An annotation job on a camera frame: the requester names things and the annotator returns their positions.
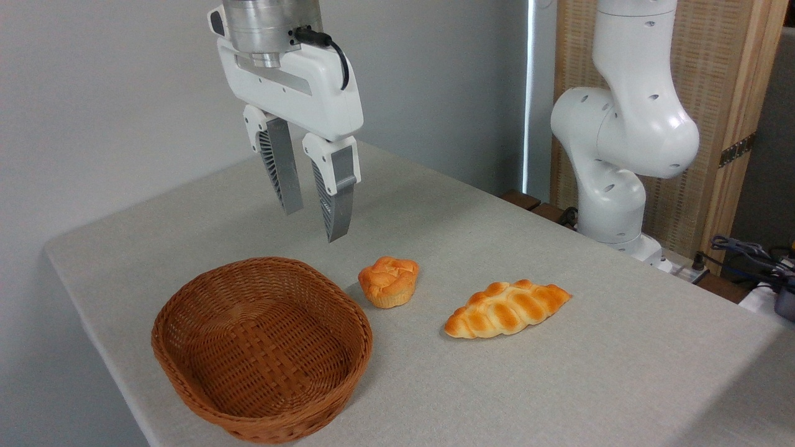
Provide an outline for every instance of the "cable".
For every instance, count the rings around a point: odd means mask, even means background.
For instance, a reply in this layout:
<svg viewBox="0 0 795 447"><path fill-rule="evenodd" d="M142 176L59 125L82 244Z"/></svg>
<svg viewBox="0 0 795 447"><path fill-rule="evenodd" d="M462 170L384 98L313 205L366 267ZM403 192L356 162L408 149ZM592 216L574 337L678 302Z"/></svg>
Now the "cable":
<svg viewBox="0 0 795 447"><path fill-rule="evenodd" d="M339 45L332 40L332 37L326 33L318 33L317 31L313 31L312 28L308 26L295 28L293 31L291 31L291 33L293 33L291 35L294 35L296 40L302 44L315 45L316 47L321 48L332 47L335 51L337 51L337 54L339 55L339 63L343 68L342 90L345 90L351 78L351 70L348 67L345 53L339 47Z"/></svg>
<svg viewBox="0 0 795 447"><path fill-rule="evenodd" d="M343 65L343 90L347 87L348 80L350 79L351 73L350 69L347 66L347 58L345 57L345 53L343 49L339 47L334 41L328 42L339 54L339 62Z"/></svg>
<svg viewBox="0 0 795 447"><path fill-rule="evenodd" d="M705 259L707 259L710 262L713 262L713 263L723 267L726 270L729 270L730 272L732 272L734 274L738 274L738 275L743 276L745 278L754 279L754 280L759 281L759 282L766 282L768 284L771 284L772 286L783 287L783 288L789 290L790 292L795 293L795 287L793 287L786 280L782 281L781 279L779 279L778 276L775 276L775 275L772 275L772 274L771 275L753 274L753 273L746 272L744 270L738 270L738 269L735 269L733 267L727 266L724 262L721 262L721 261L719 261L719 260L707 255L703 251L697 251L696 253L698 255L704 256Z"/></svg>
<svg viewBox="0 0 795 447"><path fill-rule="evenodd" d="M559 225L569 224L572 227L574 227L575 225L577 225L577 216L578 216L577 213L578 213L577 208L568 207L563 211L563 214L560 215L560 217L557 220L557 223Z"/></svg>
<svg viewBox="0 0 795 447"><path fill-rule="evenodd" d="M762 245L758 243L743 242L725 235L714 235L712 239L710 239L710 245L712 246L712 250L729 251L742 255L751 263L764 269L775 270L778 267L792 271L789 266L773 259L773 256L766 252Z"/></svg>

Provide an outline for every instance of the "braided bread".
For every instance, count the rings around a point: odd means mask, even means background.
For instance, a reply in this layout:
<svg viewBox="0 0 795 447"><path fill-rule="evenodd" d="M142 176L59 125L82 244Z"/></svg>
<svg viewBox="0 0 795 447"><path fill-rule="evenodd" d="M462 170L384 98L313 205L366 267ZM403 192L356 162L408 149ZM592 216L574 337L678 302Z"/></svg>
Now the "braided bread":
<svg viewBox="0 0 795 447"><path fill-rule="evenodd" d="M444 325L457 338L490 338L511 335L546 320L572 295L554 284L539 286L527 279L514 284L494 282L472 295Z"/></svg>

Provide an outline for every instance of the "small bun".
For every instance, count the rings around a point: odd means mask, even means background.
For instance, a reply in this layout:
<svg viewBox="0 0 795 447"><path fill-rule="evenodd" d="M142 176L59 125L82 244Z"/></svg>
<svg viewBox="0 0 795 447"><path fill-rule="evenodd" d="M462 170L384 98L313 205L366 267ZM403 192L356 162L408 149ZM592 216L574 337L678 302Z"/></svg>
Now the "small bun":
<svg viewBox="0 0 795 447"><path fill-rule="evenodd" d="M388 309L411 299L419 274L420 266L411 259L383 256L359 272L359 284L368 301Z"/></svg>

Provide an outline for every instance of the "white wall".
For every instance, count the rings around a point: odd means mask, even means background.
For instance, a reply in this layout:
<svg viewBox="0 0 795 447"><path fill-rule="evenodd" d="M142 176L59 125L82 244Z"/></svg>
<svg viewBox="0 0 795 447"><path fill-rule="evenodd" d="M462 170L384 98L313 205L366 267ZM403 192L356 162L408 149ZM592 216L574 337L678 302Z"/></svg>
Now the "white wall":
<svg viewBox="0 0 795 447"><path fill-rule="evenodd" d="M145 445L41 249L250 156L206 30L218 2L0 4L0 445ZM362 140L518 187L524 0L321 8L356 69Z"/></svg>

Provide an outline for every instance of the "wooden panel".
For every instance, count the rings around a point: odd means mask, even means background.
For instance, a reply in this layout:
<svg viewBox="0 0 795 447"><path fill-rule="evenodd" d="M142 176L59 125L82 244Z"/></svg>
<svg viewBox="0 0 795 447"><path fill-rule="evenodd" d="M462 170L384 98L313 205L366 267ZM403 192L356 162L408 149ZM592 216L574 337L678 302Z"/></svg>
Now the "wooden panel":
<svg viewBox="0 0 795 447"><path fill-rule="evenodd" d="M764 61L772 61L770 43L758 36L771 28L769 21L776 20L779 10L783 20L784 3L679 1L672 74L685 110L699 126L700 148L696 160L681 176L668 180L642 177L648 196L644 231L665 248L692 256L702 246L713 191L725 189L718 180L737 181L736 175L726 173L719 178L720 153L756 126L758 111L754 107L767 84L762 75L770 71L769 67L764 69ZM763 20L765 11L770 17ZM560 0L558 14L556 96L576 86L606 87L591 61L596 2ZM745 130L749 130L747 134L727 145L726 140L731 140L728 135ZM560 208L576 206L576 180L557 141L553 143L552 177L552 203Z"/></svg>
<svg viewBox="0 0 795 447"><path fill-rule="evenodd" d="M735 86L729 127L723 139L724 147L729 147L756 131L787 3L786 0L761 0L754 3L750 17L751 27L742 55L743 67L747 69L742 70ZM743 155L718 169L715 175L701 242L701 250L713 258L722 260L723 252L712 251L709 248L709 239L715 234L727 235L731 232L749 157L749 154ZM719 266L713 265L711 269L719 271Z"/></svg>

